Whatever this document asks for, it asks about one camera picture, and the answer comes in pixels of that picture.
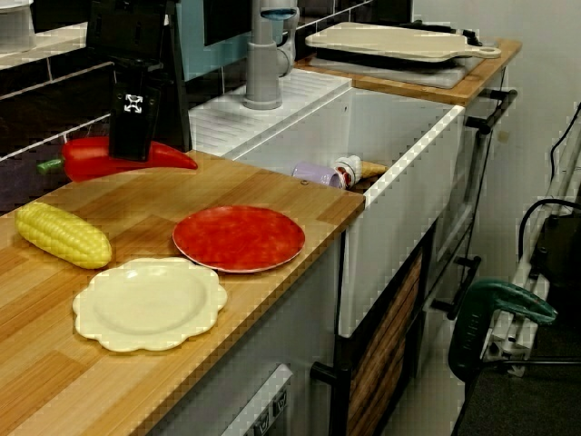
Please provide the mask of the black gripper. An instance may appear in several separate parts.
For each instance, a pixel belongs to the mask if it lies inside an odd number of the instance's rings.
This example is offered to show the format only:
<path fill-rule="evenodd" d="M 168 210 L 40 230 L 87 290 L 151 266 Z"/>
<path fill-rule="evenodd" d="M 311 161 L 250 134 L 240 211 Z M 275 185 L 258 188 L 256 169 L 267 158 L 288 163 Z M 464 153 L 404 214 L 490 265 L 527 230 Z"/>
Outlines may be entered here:
<path fill-rule="evenodd" d="M 148 160 L 161 90 L 148 71 L 162 67 L 166 1 L 92 1 L 85 44 L 114 62 L 109 155 Z"/>

